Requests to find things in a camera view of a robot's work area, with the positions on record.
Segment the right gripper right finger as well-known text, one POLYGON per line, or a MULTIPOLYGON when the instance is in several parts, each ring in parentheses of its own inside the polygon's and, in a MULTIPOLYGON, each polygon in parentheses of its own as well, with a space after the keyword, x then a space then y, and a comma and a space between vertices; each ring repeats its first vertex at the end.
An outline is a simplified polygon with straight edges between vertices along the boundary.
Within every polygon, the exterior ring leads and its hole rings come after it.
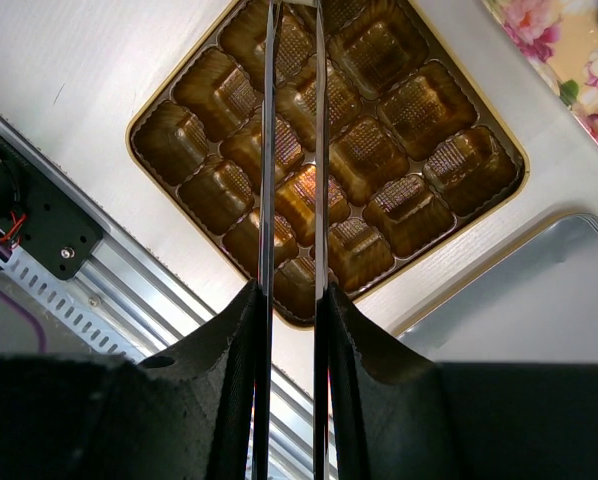
POLYGON ((444 413, 432 362, 328 288, 329 369, 342 479, 441 479, 444 413))

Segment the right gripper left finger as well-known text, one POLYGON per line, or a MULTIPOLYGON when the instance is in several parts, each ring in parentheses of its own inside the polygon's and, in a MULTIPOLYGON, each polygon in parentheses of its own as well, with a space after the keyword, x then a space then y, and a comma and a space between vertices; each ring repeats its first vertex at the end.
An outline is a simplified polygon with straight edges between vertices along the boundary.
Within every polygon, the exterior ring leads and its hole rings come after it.
POLYGON ((250 281, 213 319, 140 362, 157 407, 148 478, 244 477, 257 314, 258 288, 250 281))

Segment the metal tongs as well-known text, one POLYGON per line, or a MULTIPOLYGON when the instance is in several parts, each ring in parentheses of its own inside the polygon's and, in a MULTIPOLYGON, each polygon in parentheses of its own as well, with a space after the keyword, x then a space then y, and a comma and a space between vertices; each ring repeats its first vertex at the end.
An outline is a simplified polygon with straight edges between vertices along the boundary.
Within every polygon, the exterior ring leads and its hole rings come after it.
POLYGON ((279 1, 268 6, 262 105, 262 154, 259 214, 258 291, 263 320, 258 334, 255 373, 252 477, 266 479, 269 466, 270 389, 272 368, 273 270, 275 233, 276 58, 282 26, 279 1))

